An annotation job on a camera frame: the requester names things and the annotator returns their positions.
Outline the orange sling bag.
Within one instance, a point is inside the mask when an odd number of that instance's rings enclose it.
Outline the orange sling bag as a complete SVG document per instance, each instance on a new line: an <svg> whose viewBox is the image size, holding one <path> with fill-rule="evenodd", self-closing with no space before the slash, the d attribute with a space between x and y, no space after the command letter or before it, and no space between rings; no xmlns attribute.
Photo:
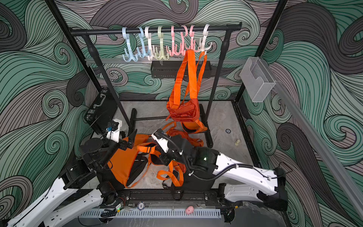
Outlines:
<svg viewBox="0 0 363 227"><path fill-rule="evenodd" d="M198 63L195 61L195 53L193 50L188 50L182 67L188 67L189 83L185 94L190 95L188 102L182 102L180 122L183 130L189 134L196 134L199 132L205 132L208 128L199 120L200 109L198 101L198 93L201 87L202 77L206 68L207 56L204 52L199 55L199 60L203 60L199 75L197 76Z"/></svg>

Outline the red-orange drawstring bag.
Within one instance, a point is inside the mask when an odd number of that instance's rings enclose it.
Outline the red-orange drawstring bag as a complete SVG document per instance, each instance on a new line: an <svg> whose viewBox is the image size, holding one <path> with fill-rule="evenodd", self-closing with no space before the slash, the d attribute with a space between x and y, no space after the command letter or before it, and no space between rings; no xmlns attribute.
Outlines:
<svg viewBox="0 0 363 227"><path fill-rule="evenodd" d="M197 121L200 115L198 94L205 66L206 64L203 63L199 75L197 75L195 52L193 50L186 51L183 62L177 72L173 90L167 102L169 118L178 122ZM189 78L186 90L189 91L190 100L188 102L181 102L181 85L186 70L188 71Z"/></svg>

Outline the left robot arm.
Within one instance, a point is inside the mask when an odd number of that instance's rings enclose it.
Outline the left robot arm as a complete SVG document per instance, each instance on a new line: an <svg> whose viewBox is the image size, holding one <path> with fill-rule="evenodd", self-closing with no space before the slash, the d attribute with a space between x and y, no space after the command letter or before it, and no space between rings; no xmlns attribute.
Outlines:
<svg viewBox="0 0 363 227"><path fill-rule="evenodd" d="M126 196L120 195L110 181L101 182L95 189L59 207L74 195L98 172L112 171L118 164L108 164L118 149L132 148L134 136L127 140L119 138L101 140L92 138L81 146L82 159L71 161L55 179L52 186L30 207L8 220L7 227L62 227L84 212L100 205L111 206L109 215L113 217L126 203Z"/></svg>

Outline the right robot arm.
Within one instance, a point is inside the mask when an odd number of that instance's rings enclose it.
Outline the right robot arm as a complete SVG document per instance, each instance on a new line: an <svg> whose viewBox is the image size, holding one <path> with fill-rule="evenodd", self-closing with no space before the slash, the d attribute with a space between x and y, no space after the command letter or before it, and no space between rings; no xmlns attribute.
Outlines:
<svg viewBox="0 0 363 227"><path fill-rule="evenodd" d="M288 193L285 189L286 171L254 167L234 160L208 147L193 146L180 135L169 136L161 129L152 134L161 152L164 165L172 161L183 164L186 171L183 187L195 191L208 191L222 176L238 181L238 184L222 185L221 198L229 202L257 201L276 211L286 211Z"/></svg>

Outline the pale green hook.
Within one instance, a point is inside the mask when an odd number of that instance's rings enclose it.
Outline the pale green hook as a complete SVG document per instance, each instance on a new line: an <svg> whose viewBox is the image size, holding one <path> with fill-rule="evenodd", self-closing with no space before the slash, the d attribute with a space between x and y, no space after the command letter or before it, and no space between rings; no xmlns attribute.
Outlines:
<svg viewBox="0 0 363 227"><path fill-rule="evenodd" d="M157 47L155 47L155 51L156 51L156 59L158 61L167 61L170 58L169 53L165 54L164 51L164 34L162 32L162 26L159 26L157 28L157 35L159 38L159 49Z"/></svg>

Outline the pink hook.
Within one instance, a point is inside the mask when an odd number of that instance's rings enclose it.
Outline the pink hook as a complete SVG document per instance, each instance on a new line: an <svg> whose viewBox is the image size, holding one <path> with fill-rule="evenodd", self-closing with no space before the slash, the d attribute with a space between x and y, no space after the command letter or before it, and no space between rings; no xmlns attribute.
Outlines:
<svg viewBox="0 0 363 227"><path fill-rule="evenodd" d="M194 52L197 52L196 41L194 39L195 32L193 29L194 29L194 25L191 25L190 29L189 29L190 46L187 48L187 50L193 50Z"/></svg>
<svg viewBox="0 0 363 227"><path fill-rule="evenodd" d="M179 55L179 53L177 52L177 46L175 44L175 27L171 26L171 47L166 46L166 50L169 56L174 56L174 55Z"/></svg>
<svg viewBox="0 0 363 227"><path fill-rule="evenodd" d="M181 43L179 48L179 55L185 56L185 38L188 36L188 28L185 25L182 25L184 31L180 32Z"/></svg>

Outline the white hook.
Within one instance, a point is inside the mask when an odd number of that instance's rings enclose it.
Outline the white hook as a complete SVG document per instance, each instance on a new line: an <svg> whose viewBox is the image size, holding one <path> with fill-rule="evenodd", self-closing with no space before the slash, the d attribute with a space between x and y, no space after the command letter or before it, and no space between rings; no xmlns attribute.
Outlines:
<svg viewBox="0 0 363 227"><path fill-rule="evenodd" d="M152 61L154 58L156 58L155 48L152 45L152 33L149 31L150 27L145 27L145 36L147 38L147 48L148 48L148 60Z"/></svg>
<svg viewBox="0 0 363 227"><path fill-rule="evenodd" d="M207 54L207 51L210 50L212 48L212 45L210 44L209 47L206 47L206 41L207 41L207 37L208 37L208 29L210 27L210 24L206 24L204 26L204 29L203 29L203 38L200 38L199 39L199 47L197 49L197 52L198 53L201 53L201 52L204 52L205 55Z"/></svg>

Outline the light blue hook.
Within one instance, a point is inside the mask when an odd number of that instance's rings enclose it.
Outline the light blue hook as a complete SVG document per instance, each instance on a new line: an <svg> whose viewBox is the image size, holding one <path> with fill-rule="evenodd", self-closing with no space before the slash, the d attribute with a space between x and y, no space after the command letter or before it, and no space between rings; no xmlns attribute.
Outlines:
<svg viewBox="0 0 363 227"><path fill-rule="evenodd" d="M140 30L139 39L140 39L140 43L141 43L141 51L139 49L137 49L138 57L140 57L140 58L146 57L149 60L149 58L150 58L149 52L146 51L145 43L144 43L144 37L145 37L144 30L142 27L138 27L138 29Z"/></svg>
<svg viewBox="0 0 363 227"><path fill-rule="evenodd" d="M138 61L138 55L135 55L133 53L133 50L131 48L131 43L130 43L130 35L127 33L127 28L126 27L123 27L122 28L122 35L123 35L123 38L126 42L126 45L127 45L127 48L124 49L125 51L125 54L123 55L123 60L125 62L131 62L131 61L134 61L134 62L137 62Z"/></svg>

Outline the light blue hook leftmost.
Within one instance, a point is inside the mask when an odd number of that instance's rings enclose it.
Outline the light blue hook leftmost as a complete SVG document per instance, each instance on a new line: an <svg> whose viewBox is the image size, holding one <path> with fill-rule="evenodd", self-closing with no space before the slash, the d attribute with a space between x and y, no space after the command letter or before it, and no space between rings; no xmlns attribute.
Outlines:
<svg viewBox="0 0 363 227"><path fill-rule="evenodd" d="M138 55L135 55L133 53L133 50L131 48L131 43L130 43L130 35L127 33L127 28L126 27L123 27L122 28L122 35L123 35L123 38L126 42L126 45L127 45L127 48L124 49L125 51L125 54L123 55L123 60L125 62L131 62L131 61L134 61L134 62L137 62L138 61Z"/></svg>

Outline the large orange backpack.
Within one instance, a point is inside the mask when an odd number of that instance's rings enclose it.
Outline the large orange backpack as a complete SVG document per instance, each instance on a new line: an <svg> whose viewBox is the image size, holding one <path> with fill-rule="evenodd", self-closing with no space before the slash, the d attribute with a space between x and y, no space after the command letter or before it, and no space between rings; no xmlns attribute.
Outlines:
<svg viewBox="0 0 363 227"><path fill-rule="evenodd" d="M126 150L118 149L108 163L116 181L125 188L132 188L139 182L137 177L145 176L144 169L148 170L150 165L164 165L161 160L161 149L155 142L149 142L149 135L137 134L134 144ZM178 161L168 161L169 170L160 170L157 179L171 179L177 186L184 183L183 174L186 172L184 164Z"/></svg>

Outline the black round mat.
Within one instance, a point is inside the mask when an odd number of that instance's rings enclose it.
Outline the black round mat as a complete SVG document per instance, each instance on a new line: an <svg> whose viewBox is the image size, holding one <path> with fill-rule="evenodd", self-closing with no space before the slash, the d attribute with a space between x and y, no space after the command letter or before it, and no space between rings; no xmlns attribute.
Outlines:
<svg viewBox="0 0 363 227"><path fill-rule="evenodd" d="M99 182L110 183L117 191L136 186L149 167L155 165L168 167L156 175L163 183L171 182L164 188L204 192L217 179L213 171L219 152L203 144L182 131L158 130L154 139L148 134L135 134L122 141L91 138L79 149L86 165L96 171Z"/></svg>

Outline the pink small object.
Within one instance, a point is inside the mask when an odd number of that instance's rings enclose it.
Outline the pink small object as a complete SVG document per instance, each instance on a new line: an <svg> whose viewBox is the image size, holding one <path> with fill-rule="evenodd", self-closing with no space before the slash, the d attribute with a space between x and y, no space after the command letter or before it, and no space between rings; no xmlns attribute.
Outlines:
<svg viewBox="0 0 363 227"><path fill-rule="evenodd" d="M194 211L195 211L194 207L193 206L189 206L189 207L186 208L185 213L187 215L191 215Z"/></svg>

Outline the black case on wall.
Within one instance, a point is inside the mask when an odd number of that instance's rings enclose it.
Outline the black case on wall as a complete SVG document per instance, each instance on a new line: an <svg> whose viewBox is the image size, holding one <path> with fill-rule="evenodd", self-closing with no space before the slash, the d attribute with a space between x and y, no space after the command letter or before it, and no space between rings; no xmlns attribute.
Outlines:
<svg viewBox="0 0 363 227"><path fill-rule="evenodd" d="M116 109L117 105L109 88L103 88L85 114L84 120L95 133L104 134Z"/></svg>

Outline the black wall shelf tray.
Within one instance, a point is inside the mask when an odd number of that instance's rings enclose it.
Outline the black wall shelf tray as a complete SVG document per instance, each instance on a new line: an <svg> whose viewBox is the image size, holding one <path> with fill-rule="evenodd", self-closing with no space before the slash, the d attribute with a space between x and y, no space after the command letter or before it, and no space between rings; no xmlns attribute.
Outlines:
<svg viewBox="0 0 363 227"><path fill-rule="evenodd" d="M156 79L176 79L178 70L182 64L182 61L152 61L151 63L151 75ZM207 61L206 68L203 74L203 78L210 78L212 74L212 67L209 61ZM185 70L183 79L188 81L188 69Z"/></svg>

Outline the white mesh wall basket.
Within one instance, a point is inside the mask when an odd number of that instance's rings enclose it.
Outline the white mesh wall basket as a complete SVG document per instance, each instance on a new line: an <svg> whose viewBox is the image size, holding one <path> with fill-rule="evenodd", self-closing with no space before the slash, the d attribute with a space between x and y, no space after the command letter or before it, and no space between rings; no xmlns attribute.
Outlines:
<svg viewBox="0 0 363 227"><path fill-rule="evenodd" d="M272 71L260 57L249 57L240 77L253 103L261 103L275 86Z"/></svg>

